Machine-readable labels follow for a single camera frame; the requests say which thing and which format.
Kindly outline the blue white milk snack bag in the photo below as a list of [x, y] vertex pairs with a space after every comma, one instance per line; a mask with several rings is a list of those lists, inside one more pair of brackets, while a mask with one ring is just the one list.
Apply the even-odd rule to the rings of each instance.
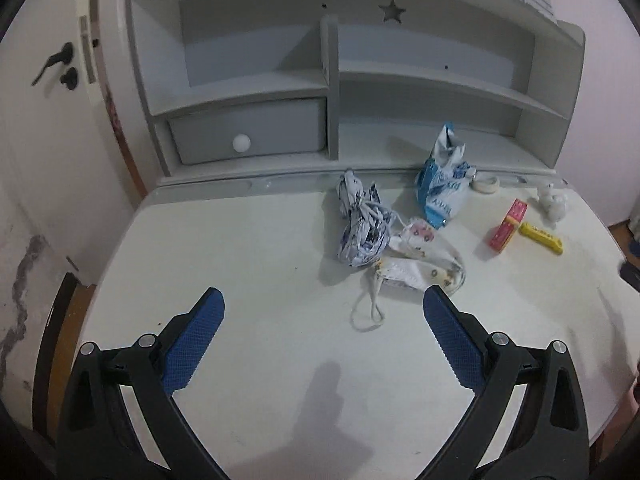
[[430, 226], [442, 229], [460, 212], [475, 175], [465, 159], [465, 143], [446, 122], [416, 176], [416, 200]]

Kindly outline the grey desk hutch shelf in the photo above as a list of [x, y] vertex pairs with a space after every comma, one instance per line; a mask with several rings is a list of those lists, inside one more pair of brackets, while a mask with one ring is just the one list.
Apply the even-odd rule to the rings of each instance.
[[[422, 165], [446, 122], [481, 170], [551, 174], [585, 34], [521, 0], [126, 0], [165, 182]], [[324, 99], [320, 152], [185, 165], [168, 120]]]

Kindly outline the grey drawer with white knob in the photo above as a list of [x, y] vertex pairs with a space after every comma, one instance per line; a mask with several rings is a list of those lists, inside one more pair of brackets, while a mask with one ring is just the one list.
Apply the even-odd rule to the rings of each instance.
[[326, 147], [326, 101], [282, 100], [216, 108], [171, 118], [168, 127], [185, 165], [320, 152]]

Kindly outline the white tissue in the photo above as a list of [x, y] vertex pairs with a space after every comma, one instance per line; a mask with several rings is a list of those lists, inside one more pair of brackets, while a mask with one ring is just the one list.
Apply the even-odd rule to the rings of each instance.
[[538, 204], [550, 222], [558, 223], [566, 217], [568, 198], [557, 191], [552, 183], [539, 185], [537, 194]]

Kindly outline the blue white wrapper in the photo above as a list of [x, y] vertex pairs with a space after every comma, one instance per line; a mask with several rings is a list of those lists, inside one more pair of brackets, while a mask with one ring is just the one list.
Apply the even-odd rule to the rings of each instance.
[[346, 220], [337, 257], [351, 268], [376, 263], [386, 249], [399, 216], [382, 203], [375, 183], [364, 186], [351, 170], [341, 175], [336, 186], [341, 216]]

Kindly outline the red small box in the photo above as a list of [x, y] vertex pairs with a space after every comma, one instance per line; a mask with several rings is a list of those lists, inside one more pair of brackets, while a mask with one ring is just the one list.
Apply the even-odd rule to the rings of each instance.
[[510, 243], [511, 238], [523, 222], [527, 209], [528, 205], [525, 202], [514, 200], [489, 241], [489, 247], [494, 252], [500, 254], [506, 248], [506, 245]]

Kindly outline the roll of masking tape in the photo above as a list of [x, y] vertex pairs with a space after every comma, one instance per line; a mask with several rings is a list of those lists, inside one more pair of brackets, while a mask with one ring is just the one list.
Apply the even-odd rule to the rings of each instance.
[[480, 194], [496, 194], [500, 190], [500, 180], [496, 176], [474, 177], [471, 182], [471, 188]]

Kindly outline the yellow small packet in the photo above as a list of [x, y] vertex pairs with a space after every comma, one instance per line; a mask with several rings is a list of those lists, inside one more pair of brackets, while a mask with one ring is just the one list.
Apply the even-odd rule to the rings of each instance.
[[563, 242], [559, 237], [543, 229], [539, 229], [529, 222], [522, 222], [518, 227], [518, 232], [533, 242], [548, 248], [557, 255], [562, 255], [564, 252]]

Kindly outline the white door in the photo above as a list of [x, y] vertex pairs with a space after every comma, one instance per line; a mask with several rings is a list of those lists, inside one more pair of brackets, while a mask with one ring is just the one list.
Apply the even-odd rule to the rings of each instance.
[[141, 202], [96, 55], [98, 0], [23, 0], [1, 39], [1, 161], [65, 271], [98, 284]]

